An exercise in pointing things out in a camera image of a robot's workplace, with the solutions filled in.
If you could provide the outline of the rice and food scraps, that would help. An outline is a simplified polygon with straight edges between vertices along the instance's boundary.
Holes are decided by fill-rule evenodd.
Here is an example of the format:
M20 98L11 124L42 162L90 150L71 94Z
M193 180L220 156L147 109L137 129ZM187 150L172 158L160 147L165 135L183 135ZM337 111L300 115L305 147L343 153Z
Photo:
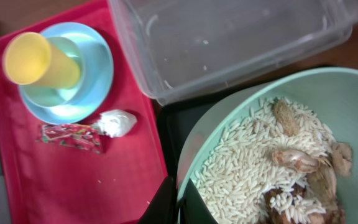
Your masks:
M192 181L218 223L344 223L337 178L352 148L307 106L286 98L224 128Z

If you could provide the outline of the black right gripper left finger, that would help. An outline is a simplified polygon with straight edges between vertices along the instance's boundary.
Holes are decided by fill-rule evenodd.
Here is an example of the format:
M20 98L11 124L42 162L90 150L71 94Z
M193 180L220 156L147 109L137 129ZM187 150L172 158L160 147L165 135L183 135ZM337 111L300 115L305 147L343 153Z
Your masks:
M173 224L176 204L176 185L171 177L162 181L138 224Z

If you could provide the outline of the red snack wrapper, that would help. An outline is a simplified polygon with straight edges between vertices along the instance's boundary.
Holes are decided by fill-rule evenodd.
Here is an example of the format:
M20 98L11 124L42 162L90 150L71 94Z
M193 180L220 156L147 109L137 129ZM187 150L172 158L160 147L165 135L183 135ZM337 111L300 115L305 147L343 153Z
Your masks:
M104 152L98 130L82 124L43 124L39 128L37 141L97 154Z

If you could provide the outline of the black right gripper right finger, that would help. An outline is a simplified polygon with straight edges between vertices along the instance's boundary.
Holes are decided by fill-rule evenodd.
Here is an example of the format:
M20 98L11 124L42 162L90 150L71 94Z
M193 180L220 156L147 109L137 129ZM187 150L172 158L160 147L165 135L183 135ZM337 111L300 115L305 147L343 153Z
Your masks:
M190 180L180 202L181 224L217 224L194 183Z

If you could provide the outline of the white napkin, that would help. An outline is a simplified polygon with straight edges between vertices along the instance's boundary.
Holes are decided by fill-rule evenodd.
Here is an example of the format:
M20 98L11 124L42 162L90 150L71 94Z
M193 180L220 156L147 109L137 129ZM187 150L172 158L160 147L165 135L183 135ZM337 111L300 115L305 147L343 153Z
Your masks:
M137 118L123 110L111 110L100 114L100 118L91 125L99 134L110 138L125 136L136 124Z

